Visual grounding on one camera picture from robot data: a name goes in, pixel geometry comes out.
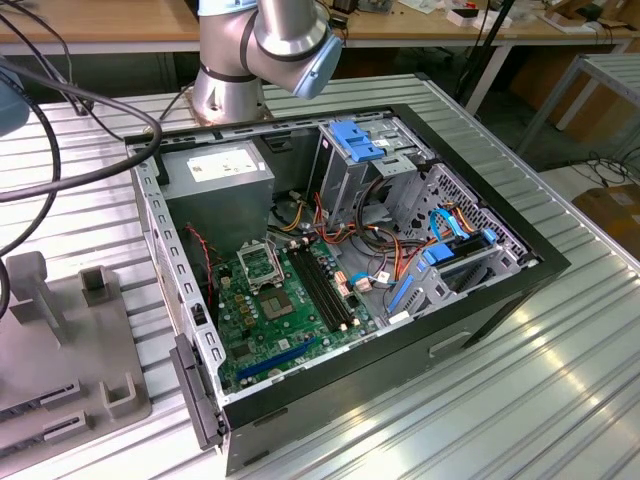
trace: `aluminum workbench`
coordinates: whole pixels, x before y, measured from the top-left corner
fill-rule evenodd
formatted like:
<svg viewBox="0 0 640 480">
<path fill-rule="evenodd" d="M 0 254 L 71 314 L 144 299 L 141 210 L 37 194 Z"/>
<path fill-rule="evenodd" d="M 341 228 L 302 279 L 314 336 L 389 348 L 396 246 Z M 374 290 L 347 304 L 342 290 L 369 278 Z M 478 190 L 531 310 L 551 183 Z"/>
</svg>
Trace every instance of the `aluminum workbench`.
<svg viewBox="0 0 640 480">
<path fill-rule="evenodd" d="M 315 100 L 266 89 L 278 116 L 408 103 L 571 261 L 550 288 L 488 339 L 236 478 L 637 477 L 640 471 L 638 262 L 438 87 L 413 76 L 332 82 Z M 158 116 L 173 95 L 129 103 Z M 124 147 L 92 120 L 49 105 L 63 175 L 119 160 Z M 142 125 L 96 113 L 121 135 Z M 167 129 L 192 126 L 183 102 Z M 0 141 L 0 187 L 45 181 L 48 144 L 37 120 Z M 6 243 L 39 201 L 0 207 Z M 25 478 L 221 478 L 216 452 L 198 449 L 169 361 L 173 332 L 142 239 L 128 173 L 59 195 L 18 251 L 39 249 L 51 277 L 105 264 L 120 275 L 153 402 L 145 421 L 16 475 Z"/>
</svg>

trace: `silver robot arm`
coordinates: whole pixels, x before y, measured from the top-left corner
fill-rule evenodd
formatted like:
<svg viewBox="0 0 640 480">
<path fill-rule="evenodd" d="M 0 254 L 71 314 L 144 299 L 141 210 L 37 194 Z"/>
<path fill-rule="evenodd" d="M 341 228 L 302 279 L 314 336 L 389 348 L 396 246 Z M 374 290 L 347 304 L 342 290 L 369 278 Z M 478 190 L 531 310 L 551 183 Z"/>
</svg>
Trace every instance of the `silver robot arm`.
<svg viewBox="0 0 640 480">
<path fill-rule="evenodd" d="M 193 108 L 203 123 L 264 116 L 260 79 L 311 99 L 336 68 L 342 42 L 314 0 L 201 0 Z"/>
</svg>

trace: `chip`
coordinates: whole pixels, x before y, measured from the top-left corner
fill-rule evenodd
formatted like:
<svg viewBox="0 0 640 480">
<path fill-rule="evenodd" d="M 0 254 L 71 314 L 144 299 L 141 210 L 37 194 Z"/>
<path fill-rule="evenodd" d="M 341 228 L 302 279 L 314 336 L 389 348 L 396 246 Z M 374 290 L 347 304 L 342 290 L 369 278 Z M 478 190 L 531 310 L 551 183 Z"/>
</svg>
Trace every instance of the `chip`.
<svg viewBox="0 0 640 480">
<path fill-rule="evenodd" d="M 350 297 L 347 297 L 347 305 L 349 305 L 351 308 L 356 308 L 358 305 L 360 305 L 360 302 L 354 295 L 351 295 Z"/>
<path fill-rule="evenodd" d="M 234 358 L 241 358 L 245 355 L 249 355 L 251 353 L 251 349 L 249 345 L 243 343 L 242 345 L 238 345 L 237 347 L 231 347 L 231 354 Z"/>
<path fill-rule="evenodd" d="M 267 319 L 275 320 L 293 312 L 293 304 L 286 292 L 281 288 L 274 288 L 258 295 L 260 306 Z"/>
</svg>

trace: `wooden table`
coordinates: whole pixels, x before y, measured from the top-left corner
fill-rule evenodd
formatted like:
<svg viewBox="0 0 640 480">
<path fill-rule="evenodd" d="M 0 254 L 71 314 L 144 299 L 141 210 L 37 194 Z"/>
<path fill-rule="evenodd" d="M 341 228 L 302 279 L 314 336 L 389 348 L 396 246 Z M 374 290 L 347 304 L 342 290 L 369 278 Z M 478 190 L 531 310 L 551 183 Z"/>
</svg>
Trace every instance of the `wooden table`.
<svg viewBox="0 0 640 480">
<path fill-rule="evenodd" d="M 69 43 L 73 53 L 184 52 L 199 50 L 198 22 L 184 0 L 31 0 L 35 10 Z M 7 14 L 43 53 L 59 54 L 55 39 L 22 15 Z M 347 47 L 469 46 L 478 30 L 460 28 L 441 11 L 425 15 L 396 3 L 392 13 L 355 12 L 349 19 Z M 614 31 L 613 38 L 595 33 L 564 34 L 541 19 L 514 24 L 498 35 L 498 47 L 473 92 L 467 110 L 475 113 L 511 48 L 521 45 L 615 44 L 622 53 L 638 32 Z M 28 50 L 0 26 L 0 54 Z"/>
</svg>

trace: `blue plastic clip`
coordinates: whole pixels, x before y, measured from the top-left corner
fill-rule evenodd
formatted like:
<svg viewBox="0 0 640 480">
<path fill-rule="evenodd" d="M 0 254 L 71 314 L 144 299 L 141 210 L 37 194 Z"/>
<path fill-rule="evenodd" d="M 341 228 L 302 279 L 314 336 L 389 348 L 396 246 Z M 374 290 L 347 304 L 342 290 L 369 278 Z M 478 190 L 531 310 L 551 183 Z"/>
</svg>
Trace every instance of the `blue plastic clip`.
<svg viewBox="0 0 640 480">
<path fill-rule="evenodd" d="M 440 245 L 434 245 L 433 247 L 425 249 L 425 251 L 422 252 L 422 256 L 427 262 L 429 262 L 429 265 L 435 265 L 436 263 L 446 260 L 447 258 L 451 258 L 454 255 L 448 246 L 441 243 Z"/>
<path fill-rule="evenodd" d="M 389 307 L 387 308 L 387 312 L 393 312 L 393 310 L 398 306 L 398 303 L 400 303 L 400 300 L 402 300 L 402 297 L 404 297 L 404 294 L 407 293 L 407 290 L 409 290 L 409 287 L 412 283 L 413 275 L 408 275 L 396 296 L 393 297 L 393 300 L 391 300 L 391 305 L 389 305 Z"/>
<path fill-rule="evenodd" d="M 371 143 L 367 132 L 358 127 L 355 122 L 334 122 L 330 128 L 336 140 L 349 152 L 354 162 L 367 162 L 384 157 L 384 150 Z"/>
<path fill-rule="evenodd" d="M 429 223 L 431 225 L 431 231 L 436 236 L 438 241 L 442 240 L 442 235 L 440 235 L 440 230 L 438 230 L 438 222 L 437 222 L 438 215 L 440 215 L 442 218 L 444 218 L 447 221 L 447 223 L 451 227 L 451 230 L 453 231 L 453 234 L 456 237 L 462 237 L 465 240 L 469 238 L 469 234 L 464 230 L 462 230 L 462 227 L 460 227 L 460 224 L 458 223 L 458 221 L 453 215 L 447 212 L 444 208 L 437 208 L 433 212 L 431 212 L 431 215 L 429 217 Z"/>
<path fill-rule="evenodd" d="M 487 239 L 487 242 L 489 242 L 491 245 L 498 241 L 498 235 L 496 235 L 496 232 L 494 232 L 490 228 L 483 229 L 482 234 L 484 235 L 484 238 Z"/>
</svg>

